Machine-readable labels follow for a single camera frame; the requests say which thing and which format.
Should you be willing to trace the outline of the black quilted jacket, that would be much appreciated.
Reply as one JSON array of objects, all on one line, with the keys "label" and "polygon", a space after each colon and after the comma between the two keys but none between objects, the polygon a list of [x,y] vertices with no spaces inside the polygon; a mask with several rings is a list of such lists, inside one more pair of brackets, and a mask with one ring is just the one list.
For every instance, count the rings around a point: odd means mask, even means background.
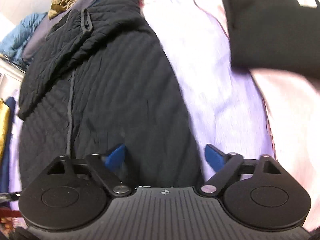
[{"label": "black quilted jacket", "polygon": [[53,27],[23,79],[20,175],[27,187],[57,156],[127,148],[128,184],[203,182],[180,86],[140,0],[102,0]]}]

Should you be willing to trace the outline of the lavender bed sheet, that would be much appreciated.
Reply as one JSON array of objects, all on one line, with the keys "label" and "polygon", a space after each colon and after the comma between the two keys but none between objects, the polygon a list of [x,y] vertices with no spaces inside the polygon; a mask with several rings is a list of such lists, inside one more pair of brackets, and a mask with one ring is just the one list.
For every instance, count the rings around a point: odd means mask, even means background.
[{"label": "lavender bed sheet", "polygon": [[176,75],[189,113],[189,125],[197,143],[203,180],[214,173],[204,159],[205,144],[214,138],[227,142],[234,137],[231,124],[233,121],[240,121],[244,134],[251,136],[245,140],[245,144],[248,144],[251,150],[271,151],[267,131],[260,128],[265,122],[265,113],[263,102],[252,78],[250,76],[245,78],[245,90],[241,93],[240,99],[235,100],[227,39],[218,30],[217,24],[210,24],[206,35],[209,36],[208,63],[203,63],[202,57],[191,61],[187,54],[182,55],[182,63],[175,63],[171,52],[164,47],[165,40],[158,37]]}]

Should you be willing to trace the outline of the navy blue fabric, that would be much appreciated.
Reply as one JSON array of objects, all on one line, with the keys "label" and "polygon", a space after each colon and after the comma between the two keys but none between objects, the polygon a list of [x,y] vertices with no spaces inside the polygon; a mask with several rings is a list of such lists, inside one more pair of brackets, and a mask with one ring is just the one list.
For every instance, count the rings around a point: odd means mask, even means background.
[{"label": "navy blue fabric", "polygon": [[4,152],[1,161],[1,193],[9,191],[9,164],[10,164],[10,142],[11,142],[11,131],[12,123],[15,114],[16,100],[11,96],[8,97],[4,102],[9,107],[9,120],[7,134],[5,137]]}]

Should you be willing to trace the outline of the gold satin fabric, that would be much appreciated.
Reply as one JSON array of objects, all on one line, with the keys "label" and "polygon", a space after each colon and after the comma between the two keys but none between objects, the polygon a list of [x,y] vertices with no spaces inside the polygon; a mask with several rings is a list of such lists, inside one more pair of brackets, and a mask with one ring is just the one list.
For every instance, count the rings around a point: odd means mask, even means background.
[{"label": "gold satin fabric", "polygon": [[0,105],[0,157],[3,158],[5,141],[9,127],[10,107],[1,99]]}]

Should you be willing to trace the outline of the black folded garment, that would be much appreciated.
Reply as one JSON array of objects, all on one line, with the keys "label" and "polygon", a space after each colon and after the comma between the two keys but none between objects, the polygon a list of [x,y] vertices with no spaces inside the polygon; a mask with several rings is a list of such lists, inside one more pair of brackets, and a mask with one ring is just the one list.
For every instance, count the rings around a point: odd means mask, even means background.
[{"label": "black folded garment", "polygon": [[319,78],[319,0],[222,0],[231,64]]}]

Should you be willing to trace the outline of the grey purple mattress pad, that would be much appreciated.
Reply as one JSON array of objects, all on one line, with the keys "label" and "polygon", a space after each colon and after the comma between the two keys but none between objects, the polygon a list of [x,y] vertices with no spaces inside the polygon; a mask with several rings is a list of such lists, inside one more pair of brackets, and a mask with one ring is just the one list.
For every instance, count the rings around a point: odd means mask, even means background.
[{"label": "grey purple mattress pad", "polygon": [[22,53],[22,59],[26,63],[31,63],[31,60],[33,59],[35,53],[40,49],[40,47],[44,44],[46,41],[46,36],[50,32],[50,29],[57,24],[63,16],[67,15],[69,11],[71,10],[81,10],[84,8],[88,8],[89,6],[93,5],[94,2],[97,0],[76,0],[76,2],[66,10],[66,12],[63,12],[59,15],[57,15],[55,18],[49,20],[47,17],[44,18],[41,23],[37,26],[35,29],[35,32],[33,33],[31,39],[25,46],[23,53]]}]

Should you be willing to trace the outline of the light blue down jacket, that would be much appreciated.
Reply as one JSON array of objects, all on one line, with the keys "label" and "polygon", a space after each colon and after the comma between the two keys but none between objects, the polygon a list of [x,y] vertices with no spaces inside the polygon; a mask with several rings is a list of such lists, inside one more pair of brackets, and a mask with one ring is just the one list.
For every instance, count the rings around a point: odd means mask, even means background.
[{"label": "light blue down jacket", "polygon": [[25,68],[26,63],[22,59],[23,50],[46,16],[47,12],[32,13],[21,20],[1,41],[1,55],[9,62]]}]

